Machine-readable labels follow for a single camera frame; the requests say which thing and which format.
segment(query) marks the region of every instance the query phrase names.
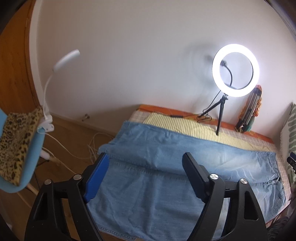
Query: blue chair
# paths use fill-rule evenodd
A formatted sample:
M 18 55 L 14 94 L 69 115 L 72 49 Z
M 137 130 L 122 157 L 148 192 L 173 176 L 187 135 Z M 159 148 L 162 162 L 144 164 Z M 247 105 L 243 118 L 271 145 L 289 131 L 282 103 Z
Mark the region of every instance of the blue chair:
M 5 124 L 6 118 L 7 115 L 0 109 L 0 136 L 2 136 L 3 126 Z M 37 132 L 34 134 L 26 155 L 25 163 L 22 167 L 20 185 L 16 186 L 0 176 L 0 189 L 8 193 L 16 193 L 28 186 L 28 189 L 34 194 L 36 194 L 36 192 L 38 193 L 38 191 L 30 184 L 30 180 L 34 174 L 40 153 L 42 151 L 44 138 L 44 134 L 39 134 Z

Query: wooden door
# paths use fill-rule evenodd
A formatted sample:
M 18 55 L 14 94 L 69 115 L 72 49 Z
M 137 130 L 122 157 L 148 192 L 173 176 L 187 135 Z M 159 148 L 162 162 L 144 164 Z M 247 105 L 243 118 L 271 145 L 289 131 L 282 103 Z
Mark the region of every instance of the wooden door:
M 29 112 L 39 106 L 29 60 L 29 28 L 35 0 L 26 1 L 0 35 L 0 108 Z

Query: white wall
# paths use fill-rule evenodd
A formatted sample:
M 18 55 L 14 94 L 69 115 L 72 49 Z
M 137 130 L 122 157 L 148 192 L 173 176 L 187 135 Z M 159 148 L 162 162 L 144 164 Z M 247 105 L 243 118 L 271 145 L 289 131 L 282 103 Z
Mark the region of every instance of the white wall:
M 75 120 L 88 113 L 89 124 L 116 132 L 142 103 L 201 112 L 218 92 L 213 56 L 230 43 L 249 48 L 260 65 L 263 101 L 252 130 L 276 138 L 296 101 L 296 43 L 264 0 L 43 1 L 38 69 L 44 86 L 53 64 L 78 48 L 81 57 L 49 85 L 50 111 Z M 245 57 L 226 60 L 233 85 L 248 82 Z M 245 101 L 230 97 L 223 121 L 235 124 Z

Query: tripod leg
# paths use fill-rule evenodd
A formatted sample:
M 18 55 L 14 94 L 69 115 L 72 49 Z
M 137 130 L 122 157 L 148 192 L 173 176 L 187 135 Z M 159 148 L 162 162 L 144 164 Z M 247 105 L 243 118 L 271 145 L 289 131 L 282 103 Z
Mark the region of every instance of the tripod leg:
M 220 127 L 221 127 L 222 115 L 223 115 L 225 100 L 226 100 L 226 97 L 222 96 L 222 98 L 220 100 L 220 112 L 219 112 L 219 119 L 218 119 L 218 125 L 217 125 L 216 135 L 219 134 L 219 130 L 220 130 Z

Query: striped fabric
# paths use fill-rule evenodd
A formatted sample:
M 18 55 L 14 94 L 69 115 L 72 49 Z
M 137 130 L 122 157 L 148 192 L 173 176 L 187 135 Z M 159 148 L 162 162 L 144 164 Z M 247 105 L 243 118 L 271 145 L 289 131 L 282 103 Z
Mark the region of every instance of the striped fabric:
M 292 106 L 287 121 L 289 130 L 289 153 L 296 151 L 296 104 Z
M 151 113 L 143 123 L 244 150 L 271 151 L 267 146 L 255 146 L 223 132 L 220 132 L 217 136 L 213 128 L 184 118 L 173 118 L 167 115 Z
M 296 153 L 296 104 L 293 104 L 288 120 L 281 130 L 281 155 L 283 159 L 287 160 L 291 152 Z M 296 181 L 295 171 L 288 162 L 285 162 L 285 168 L 290 185 L 292 185 Z

